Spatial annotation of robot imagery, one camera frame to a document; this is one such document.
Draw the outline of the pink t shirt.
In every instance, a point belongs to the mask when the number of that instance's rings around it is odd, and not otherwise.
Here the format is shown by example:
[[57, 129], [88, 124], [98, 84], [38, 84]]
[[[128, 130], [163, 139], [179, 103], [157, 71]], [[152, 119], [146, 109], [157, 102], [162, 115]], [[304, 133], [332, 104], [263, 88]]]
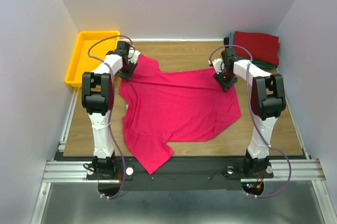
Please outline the pink t shirt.
[[170, 142], [213, 139], [242, 115], [235, 88], [223, 91], [212, 69], [167, 72], [144, 55], [119, 93], [127, 103], [123, 138], [131, 154], [153, 174], [173, 155]]

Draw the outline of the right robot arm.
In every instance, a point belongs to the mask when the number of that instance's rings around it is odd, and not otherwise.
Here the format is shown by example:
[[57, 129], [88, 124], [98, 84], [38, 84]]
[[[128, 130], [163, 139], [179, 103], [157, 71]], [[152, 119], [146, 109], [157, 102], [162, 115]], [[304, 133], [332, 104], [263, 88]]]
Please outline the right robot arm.
[[243, 174], [249, 177], [260, 174], [269, 166], [269, 149], [273, 128], [286, 108], [283, 76], [264, 71], [249, 59], [237, 56], [235, 45], [221, 47], [219, 59], [209, 59], [214, 67], [213, 77], [223, 91], [228, 91], [241, 77], [246, 81], [249, 113], [254, 125], [251, 143], [249, 144], [243, 164]]

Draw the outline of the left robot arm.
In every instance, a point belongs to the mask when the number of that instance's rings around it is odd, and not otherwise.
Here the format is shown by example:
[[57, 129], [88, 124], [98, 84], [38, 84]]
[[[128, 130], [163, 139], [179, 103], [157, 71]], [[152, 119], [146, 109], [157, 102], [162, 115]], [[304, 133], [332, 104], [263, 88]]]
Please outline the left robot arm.
[[84, 167], [89, 175], [113, 178], [118, 174], [115, 151], [112, 144], [111, 115], [115, 99], [115, 76], [129, 80], [137, 67], [137, 57], [130, 52], [132, 45], [118, 41], [113, 51], [107, 52], [105, 59], [88, 56], [100, 61], [100, 65], [82, 75], [82, 106], [85, 108], [93, 130], [94, 151], [91, 164]]

